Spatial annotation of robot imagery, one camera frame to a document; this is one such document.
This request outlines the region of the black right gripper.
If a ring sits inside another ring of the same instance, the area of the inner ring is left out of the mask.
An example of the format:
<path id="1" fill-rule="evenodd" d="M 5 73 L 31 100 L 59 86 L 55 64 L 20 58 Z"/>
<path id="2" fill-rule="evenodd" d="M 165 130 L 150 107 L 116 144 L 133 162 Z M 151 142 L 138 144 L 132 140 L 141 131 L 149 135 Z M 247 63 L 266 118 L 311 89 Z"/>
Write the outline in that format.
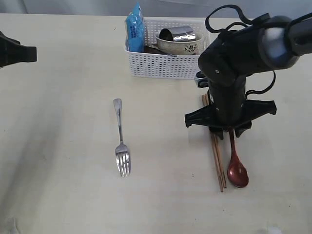
<path id="1" fill-rule="evenodd" d="M 252 127 L 252 120 L 266 114 L 276 114 L 276 105 L 273 100 L 262 101 L 246 98 L 245 76 L 239 76 L 228 87 L 209 79 L 206 83 L 212 104 L 186 114 L 186 127 L 191 125 L 208 126 L 211 133 L 223 140 L 223 130 L 234 128 L 235 136 L 240 137 Z"/>

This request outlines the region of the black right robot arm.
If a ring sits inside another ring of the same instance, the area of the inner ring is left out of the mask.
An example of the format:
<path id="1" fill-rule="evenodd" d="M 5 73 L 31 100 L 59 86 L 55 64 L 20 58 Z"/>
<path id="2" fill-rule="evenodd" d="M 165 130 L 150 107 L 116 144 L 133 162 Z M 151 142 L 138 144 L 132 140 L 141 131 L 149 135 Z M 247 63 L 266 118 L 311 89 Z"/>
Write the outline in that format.
<path id="1" fill-rule="evenodd" d="M 274 101 L 251 100 L 257 90 L 246 90 L 247 77 L 292 67 L 312 51 L 312 16 L 296 19 L 263 14 L 247 19 L 241 8 L 234 6 L 242 29 L 234 24 L 214 29 L 205 26 L 216 39 L 200 54 L 195 81 L 208 88 L 209 106 L 185 115 L 185 125 L 207 126 L 220 138 L 234 130 L 237 137 L 252 126 L 252 121 L 266 114 L 275 115 Z"/>

